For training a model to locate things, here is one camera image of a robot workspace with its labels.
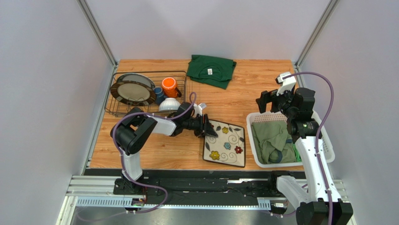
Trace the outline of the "square floral plate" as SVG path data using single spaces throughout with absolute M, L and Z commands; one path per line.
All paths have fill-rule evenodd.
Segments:
M 217 137 L 206 136 L 203 146 L 203 160 L 245 167 L 245 129 L 222 121 L 210 120 Z

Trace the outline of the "brown rimmed round plate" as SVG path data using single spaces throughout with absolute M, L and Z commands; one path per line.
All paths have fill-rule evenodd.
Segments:
M 155 102 L 154 91 L 139 82 L 122 81 L 114 83 L 110 94 L 119 102 L 133 106 L 147 106 Z

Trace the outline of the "green rimmed round plate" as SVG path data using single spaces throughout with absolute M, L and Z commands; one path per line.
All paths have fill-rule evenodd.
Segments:
M 150 78 L 148 78 L 147 76 L 144 76 L 142 74 L 138 74 L 138 73 L 123 74 L 117 79 L 117 82 L 122 82 L 122 81 L 134 81 L 134 82 L 142 83 L 142 84 L 150 87 L 151 89 L 155 88 L 155 83 Z

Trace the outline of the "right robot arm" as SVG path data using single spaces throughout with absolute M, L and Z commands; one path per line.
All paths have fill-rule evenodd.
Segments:
M 346 225 L 353 215 L 351 203 L 344 202 L 331 178 L 323 150 L 323 123 L 313 117 L 315 91 L 308 88 L 263 91 L 256 99 L 264 113 L 271 103 L 272 113 L 287 117 L 287 130 L 293 137 L 305 169 L 307 190 L 291 176 L 277 178 L 276 186 L 295 208 L 299 225 Z

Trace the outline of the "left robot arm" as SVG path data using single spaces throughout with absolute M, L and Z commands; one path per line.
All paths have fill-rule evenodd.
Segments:
M 135 107 L 111 129 L 110 136 L 122 164 L 121 179 L 115 183 L 114 193 L 139 194 L 147 188 L 137 180 L 143 175 L 140 150 L 152 133 L 175 137 L 186 129 L 192 130 L 198 138 L 218 137 L 208 115 L 197 113 L 198 108 L 194 103 L 183 102 L 170 116 L 162 117 Z

